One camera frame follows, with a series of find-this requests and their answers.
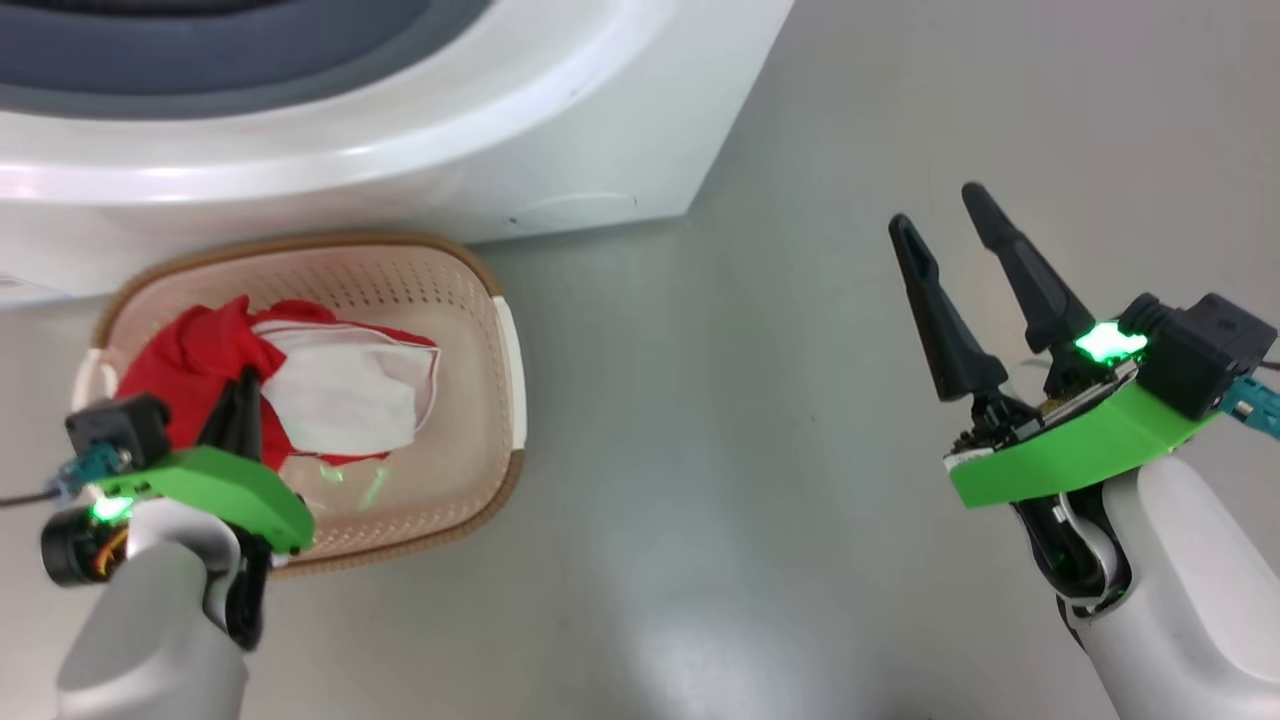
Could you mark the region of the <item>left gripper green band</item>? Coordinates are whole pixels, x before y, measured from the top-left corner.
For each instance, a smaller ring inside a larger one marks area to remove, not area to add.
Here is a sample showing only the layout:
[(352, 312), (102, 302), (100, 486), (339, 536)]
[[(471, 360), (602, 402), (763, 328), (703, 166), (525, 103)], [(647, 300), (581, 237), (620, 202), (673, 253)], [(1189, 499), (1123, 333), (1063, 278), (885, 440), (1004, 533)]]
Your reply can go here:
[[(106, 496), (169, 498), (262, 537), (275, 553), (314, 544), (316, 524), (303, 500), (262, 462), (262, 397), (256, 368), (228, 380), (193, 448), (169, 454), (140, 471), (95, 484)], [(227, 451), (239, 451), (239, 456)]]

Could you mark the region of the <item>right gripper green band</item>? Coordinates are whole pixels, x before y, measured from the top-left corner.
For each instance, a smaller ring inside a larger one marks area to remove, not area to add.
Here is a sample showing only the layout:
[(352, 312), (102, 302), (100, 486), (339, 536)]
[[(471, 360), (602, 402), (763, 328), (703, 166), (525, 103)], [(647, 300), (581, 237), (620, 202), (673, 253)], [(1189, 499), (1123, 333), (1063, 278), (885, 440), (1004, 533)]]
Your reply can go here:
[[(946, 456), (945, 469), (965, 507), (1019, 503), (1096, 486), (1171, 454), (1210, 424), (1184, 418), (1137, 384), (1137, 368), (1153, 345), (1142, 334), (1120, 332), (1115, 320), (1094, 327), (1085, 305), (982, 183), (966, 182), (961, 196), (980, 243), (998, 259), (1010, 283), (1027, 322), (1029, 350), (1042, 354), (1075, 343), (1087, 360), (1121, 372), (1106, 395), (1085, 393), (1092, 405), (1083, 413), (1066, 416), (1059, 407), (1055, 424), (1018, 445)], [(963, 320), (911, 219), (892, 217), (888, 234), (938, 401), (969, 398), (974, 430), (1015, 430), (1039, 421), (1036, 409), (1002, 391), (1009, 380), (1005, 365), (984, 351)]]

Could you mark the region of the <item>red and white garment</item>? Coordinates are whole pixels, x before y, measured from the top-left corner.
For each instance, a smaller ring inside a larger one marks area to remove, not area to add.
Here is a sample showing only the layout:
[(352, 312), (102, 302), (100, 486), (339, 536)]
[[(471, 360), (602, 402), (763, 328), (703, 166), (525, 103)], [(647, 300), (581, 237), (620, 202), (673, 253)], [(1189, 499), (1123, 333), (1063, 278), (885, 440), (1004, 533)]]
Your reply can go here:
[(256, 370), (262, 462), (294, 456), (340, 465), (408, 446), (429, 419), (442, 351), (404, 331), (343, 322), (291, 299), (252, 311), (239, 296), (184, 310), (123, 375), (122, 396), (151, 393), (172, 413), (174, 446), (193, 446), (225, 384)]

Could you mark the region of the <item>cream plastic laundry basket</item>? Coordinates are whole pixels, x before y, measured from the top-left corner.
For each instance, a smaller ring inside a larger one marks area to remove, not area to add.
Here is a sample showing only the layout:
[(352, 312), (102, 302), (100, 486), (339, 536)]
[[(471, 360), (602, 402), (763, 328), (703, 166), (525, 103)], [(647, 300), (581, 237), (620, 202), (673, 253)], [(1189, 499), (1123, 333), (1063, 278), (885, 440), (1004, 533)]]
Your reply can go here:
[(252, 310), (308, 300), (344, 322), (433, 340), (435, 404), (413, 443), (381, 461), (329, 468), (293, 457), (283, 479), (316, 518), (314, 546), (279, 578), (385, 562), (458, 541), (518, 484), (527, 397), (518, 333), (489, 269), (425, 233), (352, 231), (260, 240), (151, 266), (110, 299), (70, 387), (77, 410), (116, 392), (124, 370), (188, 307), (244, 296)]

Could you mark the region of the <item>white front-load washing machine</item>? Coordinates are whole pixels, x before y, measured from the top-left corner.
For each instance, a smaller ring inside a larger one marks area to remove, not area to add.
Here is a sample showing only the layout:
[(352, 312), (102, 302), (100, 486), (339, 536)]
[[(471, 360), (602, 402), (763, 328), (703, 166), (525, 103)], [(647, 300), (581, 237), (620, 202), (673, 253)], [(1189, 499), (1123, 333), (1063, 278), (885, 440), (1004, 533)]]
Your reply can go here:
[(795, 0), (0, 0), (0, 307), (685, 214)]

